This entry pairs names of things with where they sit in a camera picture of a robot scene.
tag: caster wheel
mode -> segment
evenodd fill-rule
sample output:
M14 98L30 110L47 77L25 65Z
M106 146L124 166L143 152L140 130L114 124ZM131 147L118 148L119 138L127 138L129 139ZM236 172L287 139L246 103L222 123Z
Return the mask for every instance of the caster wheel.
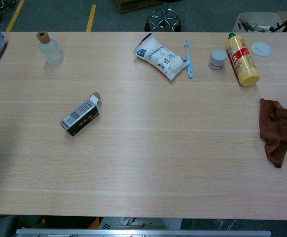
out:
M178 25L178 26L176 26L176 27L174 28L174 31L175 31L175 32L181 32L181 30L182 30L182 26L181 26L181 25Z
M144 26L144 31L145 32L149 32L150 31L150 25L149 23L146 23L145 26Z

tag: small jar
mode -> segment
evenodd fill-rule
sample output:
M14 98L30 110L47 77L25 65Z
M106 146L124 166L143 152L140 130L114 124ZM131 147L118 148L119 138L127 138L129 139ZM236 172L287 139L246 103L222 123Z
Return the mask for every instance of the small jar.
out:
M222 67L223 62L227 59L227 53L223 50L214 50L211 53L208 67L218 70Z

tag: chair base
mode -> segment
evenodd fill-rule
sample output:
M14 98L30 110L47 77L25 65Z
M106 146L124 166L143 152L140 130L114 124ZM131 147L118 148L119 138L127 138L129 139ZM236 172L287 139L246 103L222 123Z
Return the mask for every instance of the chair base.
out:
M178 14L169 8L160 8L150 13L144 31L150 31L150 25L153 26L152 31L172 30L173 32L180 32L181 25Z

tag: floor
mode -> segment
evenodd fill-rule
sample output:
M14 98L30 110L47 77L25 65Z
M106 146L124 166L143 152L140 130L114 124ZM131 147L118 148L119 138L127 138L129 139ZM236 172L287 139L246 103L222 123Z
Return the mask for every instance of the floor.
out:
M19 2L23 5L19 14L14 14ZM11 28L14 32L83 32L87 29L92 5L96 5L92 31L118 32L143 31L148 14L158 7L120 14L114 0L17 0L14 9L3 15L2 31L15 15ZM240 12L287 11L287 0L183 0L172 3L171 8L179 14L183 32L229 32ZM30 227L39 219L21 216L17 227ZM184 219L182 229L212 230L218 229L220 223L218 220ZM236 220L232 229L270 230L274 237L287 237L287 221Z

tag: cork stopper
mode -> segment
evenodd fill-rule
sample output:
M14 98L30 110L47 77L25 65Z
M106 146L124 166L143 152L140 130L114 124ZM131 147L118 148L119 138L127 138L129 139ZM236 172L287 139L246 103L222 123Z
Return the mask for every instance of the cork stopper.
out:
M36 37L39 40L39 42L41 42L43 44L50 42L50 37L49 37L47 31L40 31L40 32L38 32Z

